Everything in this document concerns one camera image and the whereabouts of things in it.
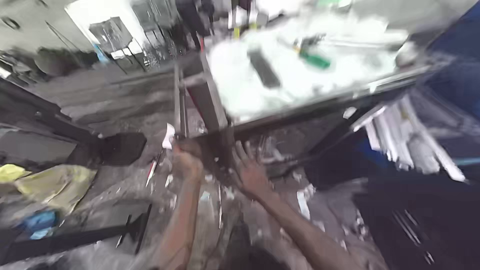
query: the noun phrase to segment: metal frame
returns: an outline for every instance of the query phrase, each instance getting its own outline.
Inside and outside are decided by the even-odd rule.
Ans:
[[[270,130],[290,124],[319,118],[347,107],[355,107],[361,112],[367,112],[381,102],[396,99],[415,84],[421,75],[429,72],[433,67],[429,63],[414,65],[373,82],[345,87],[339,90],[335,96],[327,99],[318,97],[312,102],[287,111],[273,113],[244,123],[233,123],[229,126],[206,57],[201,53],[199,58],[202,65],[201,71],[180,80],[179,85],[185,86],[189,90],[208,129],[208,134],[196,137],[195,140],[203,147],[206,168],[214,174],[222,173],[220,169],[222,166],[231,167],[230,147],[234,140],[245,141],[254,135],[265,134]],[[361,115],[356,114],[352,121],[360,117]],[[335,129],[335,134],[329,135],[327,138],[344,137],[345,134],[351,132],[349,127],[352,123],[351,121],[347,122],[348,128]],[[214,157],[218,158],[218,162],[213,161]]]

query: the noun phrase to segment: trash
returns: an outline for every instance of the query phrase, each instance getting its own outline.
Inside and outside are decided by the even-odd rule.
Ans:
[[[48,210],[34,214],[22,222],[23,228],[28,232],[36,232],[55,226],[57,215],[55,211]]]
[[[13,165],[5,164],[0,167],[0,184],[12,183],[20,177],[27,176],[32,172],[26,171],[24,168]]]
[[[203,194],[202,194],[202,196],[200,197],[200,200],[201,200],[201,201],[206,201],[206,200],[208,200],[209,198],[210,198],[210,193],[204,191]]]
[[[165,187],[168,187],[168,185],[173,181],[173,174],[169,174],[167,176],[167,181],[165,182]]]
[[[85,195],[96,171],[78,165],[58,165],[14,182],[29,199],[59,208],[69,214]]]

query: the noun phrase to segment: wall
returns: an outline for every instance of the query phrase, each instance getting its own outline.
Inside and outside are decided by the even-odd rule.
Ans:
[[[100,23],[111,17],[120,17],[135,39],[130,43],[129,48],[133,53],[139,53],[142,49],[138,44],[144,44],[148,40],[131,8],[131,2],[131,0],[77,0],[67,5],[66,10],[78,28],[93,43],[98,41],[88,30],[90,24]]]
[[[79,49],[93,50],[92,45],[65,11],[71,0],[44,0],[45,7],[34,0],[17,0],[14,4],[0,4],[0,16],[8,16],[21,26],[13,30],[0,22],[0,49],[14,46],[35,52],[39,47],[65,48],[66,46],[47,27],[45,21],[57,28]]]

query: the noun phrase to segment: human hand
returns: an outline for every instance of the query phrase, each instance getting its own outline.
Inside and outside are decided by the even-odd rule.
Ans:
[[[174,142],[173,171],[184,180],[200,180],[204,165],[200,160],[200,146],[193,140]]]
[[[233,149],[233,160],[240,177],[239,188],[250,198],[261,200],[273,193],[272,183],[268,180],[265,168],[256,159],[249,142],[245,143],[246,151],[240,141]]]

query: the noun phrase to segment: blue cloth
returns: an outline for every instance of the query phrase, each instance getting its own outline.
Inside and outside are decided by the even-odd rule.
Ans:
[[[33,216],[26,218],[22,225],[26,231],[34,233],[43,229],[51,228],[55,226],[57,215],[55,211],[49,210],[37,213]]]

